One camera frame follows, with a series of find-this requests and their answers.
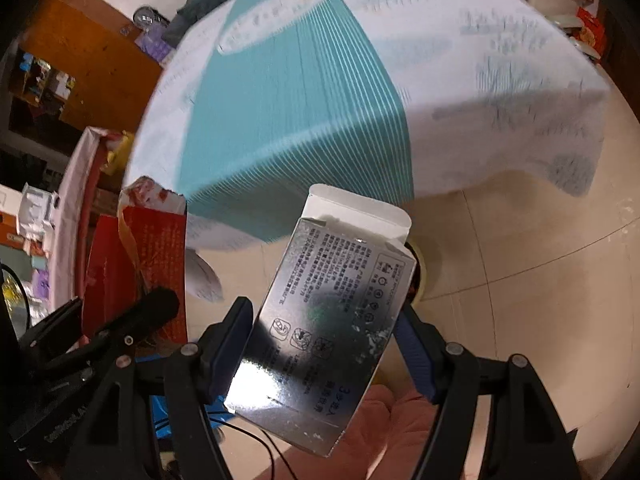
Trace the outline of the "yellow rim trash bin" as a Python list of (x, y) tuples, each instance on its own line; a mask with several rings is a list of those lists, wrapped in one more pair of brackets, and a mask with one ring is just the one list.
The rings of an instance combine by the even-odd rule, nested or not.
[(422, 254), (422, 250), (413, 240), (407, 240), (405, 246), (409, 249), (409, 252), (411, 252), (413, 257), (416, 259), (416, 267), (413, 271), (413, 276), (406, 298), (408, 304), (411, 304), (413, 307), (415, 307), (417, 304), (420, 304), (420, 301), (422, 300), (426, 289), (427, 265), (424, 259), (424, 255)]

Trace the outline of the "leaf print teal tablecloth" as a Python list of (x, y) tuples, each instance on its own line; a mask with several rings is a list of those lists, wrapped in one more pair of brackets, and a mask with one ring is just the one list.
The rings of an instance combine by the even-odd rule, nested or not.
[(193, 248), (284, 237), (317, 183), (403, 205), (518, 170), (589, 192), (608, 84), (526, 1), (324, 0), (220, 54), (261, 1), (186, 32), (134, 137), (126, 182), (183, 196)]

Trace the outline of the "yellow plastic stool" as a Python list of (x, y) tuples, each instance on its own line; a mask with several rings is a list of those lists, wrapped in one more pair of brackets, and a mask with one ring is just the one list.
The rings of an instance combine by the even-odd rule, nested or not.
[(110, 133), (106, 137), (107, 158), (102, 171), (108, 176), (124, 172), (134, 146), (134, 134), (128, 131)]

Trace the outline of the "pink tablecloth side table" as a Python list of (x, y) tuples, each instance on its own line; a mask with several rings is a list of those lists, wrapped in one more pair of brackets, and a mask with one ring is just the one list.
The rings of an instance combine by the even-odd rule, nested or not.
[(84, 293), (93, 197), (108, 151), (121, 140), (120, 131), (85, 128), (66, 165), (54, 208), (49, 258), (49, 300), (54, 308)]

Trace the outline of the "silver cardboard box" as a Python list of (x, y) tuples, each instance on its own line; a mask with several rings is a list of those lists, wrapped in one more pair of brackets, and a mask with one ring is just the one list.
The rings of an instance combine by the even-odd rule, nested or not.
[(401, 208), (315, 184), (224, 405), (326, 457), (378, 368), (416, 270)]

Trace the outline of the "brown wooden cabinet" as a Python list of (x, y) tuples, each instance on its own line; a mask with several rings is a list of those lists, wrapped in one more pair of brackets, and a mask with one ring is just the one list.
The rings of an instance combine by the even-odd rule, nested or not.
[(135, 132), (162, 73), (139, 35), (104, 0), (39, 0), (18, 46), (75, 79), (62, 122)]

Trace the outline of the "red cardboard box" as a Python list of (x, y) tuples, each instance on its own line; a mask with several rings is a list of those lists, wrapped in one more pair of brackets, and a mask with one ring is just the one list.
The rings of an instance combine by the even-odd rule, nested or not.
[(177, 316), (157, 330), (161, 342), (184, 344), (186, 200), (149, 177), (119, 193), (114, 216), (96, 224), (85, 277), (82, 333), (91, 338), (157, 287), (178, 298)]

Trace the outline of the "blue plastic stool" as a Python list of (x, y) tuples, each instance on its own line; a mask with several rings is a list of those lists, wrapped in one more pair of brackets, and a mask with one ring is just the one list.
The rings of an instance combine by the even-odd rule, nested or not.
[(170, 439), (175, 429), (186, 429), (188, 423), (206, 422), (210, 428), (221, 427), (232, 419), (218, 396), (212, 404), (201, 404), (198, 400), (171, 400), (166, 396), (151, 396), (152, 422), (155, 437)]

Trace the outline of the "round white placemat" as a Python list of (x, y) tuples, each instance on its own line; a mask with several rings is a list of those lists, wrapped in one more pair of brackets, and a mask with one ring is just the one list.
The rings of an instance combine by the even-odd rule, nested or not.
[(255, 47), (306, 18), (324, 0), (262, 0), (222, 32), (217, 51), (230, 55)]

